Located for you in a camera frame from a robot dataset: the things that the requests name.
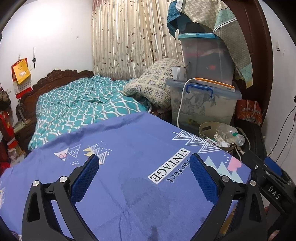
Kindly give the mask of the beige round trash bin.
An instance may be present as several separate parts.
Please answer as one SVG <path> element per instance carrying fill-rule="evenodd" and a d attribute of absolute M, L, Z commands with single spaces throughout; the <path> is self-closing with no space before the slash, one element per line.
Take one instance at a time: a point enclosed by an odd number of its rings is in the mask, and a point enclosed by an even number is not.
<path fill-rule="evenodd" d="M 208 122 L 202 123 L 199 126 L 199 137 L 203 139 L 205 139 L 206 137 L 214 138 L 216 130 L 221 124 L 223 125 L 223 123 L 219 123 L 215 121 L 208 121 Z M 230 147 L 227 147 L 227 148 L 222 147 L 222 150 L 226 151 L 229 154 L 233 154 L 235 147 L 236 147 L 235 144 L 231 144 Z"/>

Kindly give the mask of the clear plastic bottle green label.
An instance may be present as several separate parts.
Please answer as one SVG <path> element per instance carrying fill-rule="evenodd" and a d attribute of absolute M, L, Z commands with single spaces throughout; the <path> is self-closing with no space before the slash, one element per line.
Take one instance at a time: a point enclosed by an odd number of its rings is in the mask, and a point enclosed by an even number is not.
<path fill-rule="evenodd" d="M 245 137 L 239 134 L 236 128 L 233 129 L 218 129 L 217 133 L 224 139 L 224 141 L 230 144 L 236 144 L 237 146 L 243 146 L 245 144 Z"/>

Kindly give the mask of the cluttered metal shelf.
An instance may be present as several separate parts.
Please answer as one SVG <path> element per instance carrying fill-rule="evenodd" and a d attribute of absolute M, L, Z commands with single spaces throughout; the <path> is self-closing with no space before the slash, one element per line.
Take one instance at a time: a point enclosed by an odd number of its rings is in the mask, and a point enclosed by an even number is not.
<path fill-rule="evenodd" d="M 1 87 L 1 175 L 25 157 L 15 136 L 9 94 Z"/>

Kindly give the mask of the blue vintage print bedsheet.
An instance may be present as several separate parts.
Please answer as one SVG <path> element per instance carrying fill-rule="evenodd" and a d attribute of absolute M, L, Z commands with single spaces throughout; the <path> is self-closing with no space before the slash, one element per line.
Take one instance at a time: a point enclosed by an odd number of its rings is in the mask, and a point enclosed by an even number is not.
<path fill-rule="evenodd" d="M 190 170 L 199 154 L 220 175 L 246 183 L 250 169 L 227 152 L 149 113 L 65 133 L 1 176 L 1 217 L 20 233 L 32 183 L 55 182 L 91 154 L 100 167 L 77 209 L 99 240 L 190 240 L 211 211 Z"/>

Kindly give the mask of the red orange gift bag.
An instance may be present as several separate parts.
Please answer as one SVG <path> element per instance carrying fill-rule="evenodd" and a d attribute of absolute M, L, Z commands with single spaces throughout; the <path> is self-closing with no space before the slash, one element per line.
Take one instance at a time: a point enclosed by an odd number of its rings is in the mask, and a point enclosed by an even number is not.
<path fill-rule="evenodd" d="M 259 103 L 253 100 L 238 100 L 236 103 L 235 116 L 239 120 L 249 121 L 261 126 L 262 113 Z"/>

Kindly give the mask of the orange white flat device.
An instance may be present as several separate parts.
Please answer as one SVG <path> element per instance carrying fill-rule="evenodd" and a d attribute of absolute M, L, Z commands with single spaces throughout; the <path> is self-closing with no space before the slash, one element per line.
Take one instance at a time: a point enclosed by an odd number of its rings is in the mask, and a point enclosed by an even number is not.
<path fill-rule="evenodd" d="M 198 84 L 201 84 L 201 85 L 206 85 L 209 87 L 215 87 L 215 88 L 235 92 L 235 87 L 233 85 L 229 85 L 223 82 L 218 82 L 218 81 L 205 79 L 205 78 L 195 78 L 195 80 Z"/>

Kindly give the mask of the carved wooden headboard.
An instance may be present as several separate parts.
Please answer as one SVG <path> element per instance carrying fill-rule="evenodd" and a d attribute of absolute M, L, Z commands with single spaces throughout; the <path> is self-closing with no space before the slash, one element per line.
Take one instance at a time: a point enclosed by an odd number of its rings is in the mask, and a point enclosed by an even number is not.
<path fill-rule="evenodd" d="M 16 106 L 16 116 L 18 120 L 30 120 L 24 128 L 16 133 L 16 139 L 20 148 L 24 150 L 26 154 L 30 153 L 28 145 L 35 132 L 37 123 L 36 104 L 39 96 L 80 78 L 90 78 L 93 75 L 93 72 L 88 70 L 81 72 L 78 72 L 77 70 L 53 70 L 46 77 L 40 79 L 35 85 L 33 85 L 31 91 L 26 92 L 18 100 L 18 105 Z"/>

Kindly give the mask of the teal patterned quilt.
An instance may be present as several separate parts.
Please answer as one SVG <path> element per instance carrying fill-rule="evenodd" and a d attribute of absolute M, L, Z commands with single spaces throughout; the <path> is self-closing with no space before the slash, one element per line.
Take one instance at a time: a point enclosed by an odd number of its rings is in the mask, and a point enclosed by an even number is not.
<path fill-rule="evenodd" d="M 125 96 L 127 80 L 95 75 L 83 77 L 38 97 L 36 127 L 29 142 L 32 151 L 64 133 L 83 126 L 141 111 L 152 105 L 140 96 Z"/>

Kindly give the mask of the white power adapter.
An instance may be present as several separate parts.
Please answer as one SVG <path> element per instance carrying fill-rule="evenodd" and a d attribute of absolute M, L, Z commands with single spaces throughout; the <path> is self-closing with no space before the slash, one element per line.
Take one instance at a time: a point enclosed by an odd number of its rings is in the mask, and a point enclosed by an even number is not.
<path fill-rule="evenodd" d="M 182 66 L 171 66 L 171 79 L 175 81 L 186 81 L 186 68 Z"/>

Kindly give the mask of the grey checkered folded blanket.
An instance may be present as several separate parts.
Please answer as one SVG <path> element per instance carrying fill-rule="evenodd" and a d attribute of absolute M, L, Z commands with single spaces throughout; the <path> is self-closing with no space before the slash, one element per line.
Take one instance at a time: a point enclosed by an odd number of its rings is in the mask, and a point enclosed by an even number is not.
<path fill-rule="evenodd" d="M 139 77 L 131 80 L 123 88 L 123 94 L 132 96 L 139 94 L 159 109 L 171 108 L 171 91 L 166 80 L 171 79 L 173 66 L 184 67 L 184 62 L 165 58 L 156 61 Z"/>

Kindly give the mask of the clear storage box teal lid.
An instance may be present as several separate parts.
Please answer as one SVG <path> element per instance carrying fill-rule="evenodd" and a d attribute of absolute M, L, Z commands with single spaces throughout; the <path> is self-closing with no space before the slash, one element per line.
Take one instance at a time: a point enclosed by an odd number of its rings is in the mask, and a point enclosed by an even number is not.
<path fill-rule="evenodd" d="M 187 78 L 204 78 L 231 85 L 234 63 L 227 46 L 213 33 L 184 33 L 181 41 Z"/>

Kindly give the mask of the teal beige draped cloth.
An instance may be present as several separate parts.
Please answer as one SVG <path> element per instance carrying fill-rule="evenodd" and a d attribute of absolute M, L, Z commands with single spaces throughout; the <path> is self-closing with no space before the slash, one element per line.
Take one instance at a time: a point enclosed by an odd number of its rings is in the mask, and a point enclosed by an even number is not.
<path fill-rule="evenodd" d="M 193 23 L 212 30 L 224 41 L 234 62 L 237 79 L 245 81 L 246 88 L 253 85 L 253 69 L 247 42 L 234 13 L 223 1 L 172 1 L 167 15 L 169 33 L 180 30 L 177 20 L 182 15 Z"/>

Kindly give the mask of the beige leaf pattern curtain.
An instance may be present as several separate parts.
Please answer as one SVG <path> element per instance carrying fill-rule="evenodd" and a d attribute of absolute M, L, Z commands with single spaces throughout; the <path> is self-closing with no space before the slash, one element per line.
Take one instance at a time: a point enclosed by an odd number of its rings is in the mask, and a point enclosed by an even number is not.
<path fill-rule="evenodd" d="M 93 1 L 93 72 L 138 78 L 156 61 L 183 60 L 181 43 L 167 27 L 170 1 Z"/>

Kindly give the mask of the red yellow wall calendar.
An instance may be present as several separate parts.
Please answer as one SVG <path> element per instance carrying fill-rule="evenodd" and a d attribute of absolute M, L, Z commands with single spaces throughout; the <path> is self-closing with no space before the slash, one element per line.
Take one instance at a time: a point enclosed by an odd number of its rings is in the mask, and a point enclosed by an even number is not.
<path fill-rule="evenodd" d="M 25 93 L 32 90 L 31 73 L 27 58 L 18 58 L 18 61 L 11 66 L 11 75 L 17 99 L 20 99 Z"/>

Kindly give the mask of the hanging keys on wall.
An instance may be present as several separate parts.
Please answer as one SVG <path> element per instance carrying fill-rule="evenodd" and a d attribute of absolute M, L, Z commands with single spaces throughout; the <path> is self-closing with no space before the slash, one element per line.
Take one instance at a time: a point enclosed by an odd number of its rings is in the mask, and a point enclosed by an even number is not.
<path fill-rule="evenodd" d="M 33 59 L 32 59 L 32 62 L 33 62 L 33 65 L 34 65 L 34 68 L 36 68 L 36 57 L 35 57 L 35 48 L 33 48 Z"/>

